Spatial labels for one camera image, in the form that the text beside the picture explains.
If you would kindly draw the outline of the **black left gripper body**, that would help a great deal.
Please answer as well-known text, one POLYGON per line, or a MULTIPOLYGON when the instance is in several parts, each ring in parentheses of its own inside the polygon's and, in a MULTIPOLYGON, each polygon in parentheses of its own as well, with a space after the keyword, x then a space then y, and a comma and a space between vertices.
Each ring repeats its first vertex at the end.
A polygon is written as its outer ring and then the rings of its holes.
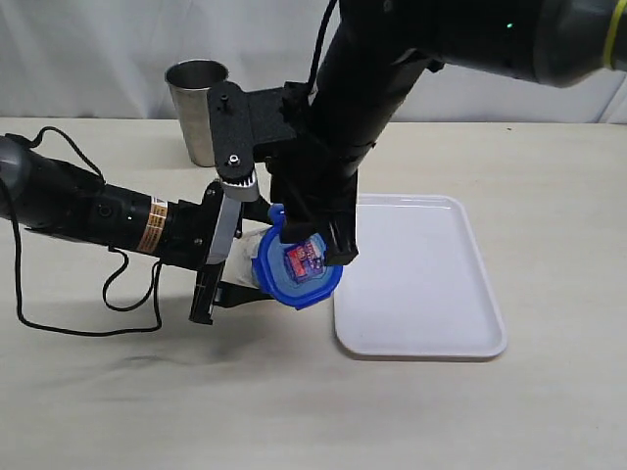
POLYGON ((210 265, 206 258, 217 223, 222 198, 220 182, 211 182, 198 204, 180 200, 168 208, 165 240, 159 245, 160 261, 196 273, 189 320, 213 323, 213 300, 226 261, 210 265))

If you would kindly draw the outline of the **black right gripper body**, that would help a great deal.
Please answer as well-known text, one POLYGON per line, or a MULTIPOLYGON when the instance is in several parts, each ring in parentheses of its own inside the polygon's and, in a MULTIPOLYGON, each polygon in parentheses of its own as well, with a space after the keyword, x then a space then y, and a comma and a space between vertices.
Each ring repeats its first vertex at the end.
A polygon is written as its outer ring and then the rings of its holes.
POLYGON ((359 253, 357 180, 340 173, 332 148, 314 133, 307 85, 246 92, 223 81, 209 91, 208 108, 218 176, 238 182, 265 165, 270 199, 285 209, 281 241, 317 233, 326 264, 351 263, 359 253))

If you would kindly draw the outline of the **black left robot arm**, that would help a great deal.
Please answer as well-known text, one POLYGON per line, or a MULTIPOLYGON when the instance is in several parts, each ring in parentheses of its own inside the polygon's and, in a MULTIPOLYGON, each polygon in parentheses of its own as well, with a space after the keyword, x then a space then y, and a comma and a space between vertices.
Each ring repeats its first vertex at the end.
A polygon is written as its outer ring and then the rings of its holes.
POLYGON ((190 310, 195 323, 211 324, 214 306, 266 300, 258 288, 221 279, 242 220, 268 220, 266 200, 237 205, 212 182, 200 203, 165 201, 107 183, 93 162, 78 167, 39 155, 35 149, 42 139, 18 134, 1 138, 1 215, 15 228, 103 246, 123 257, 137 253, 155 258, 145 296, 152 301, 158 298, 163 266, 195 272, 190 310))

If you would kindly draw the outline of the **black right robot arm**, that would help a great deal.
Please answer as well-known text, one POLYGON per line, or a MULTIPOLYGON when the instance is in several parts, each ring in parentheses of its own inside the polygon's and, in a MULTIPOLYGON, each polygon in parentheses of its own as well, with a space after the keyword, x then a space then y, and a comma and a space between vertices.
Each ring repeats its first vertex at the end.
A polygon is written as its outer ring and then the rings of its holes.
POLYGON ((339 25, 316 40, 304 82, 253 92, 223 81, 208 94, 217 174, 231 199, 285 209, 280 235, 322 237, 329 265, 358 255, 358 169, 426 72, 447 65, 551 87, 626 68, 622 1, 332 1, 339 25))

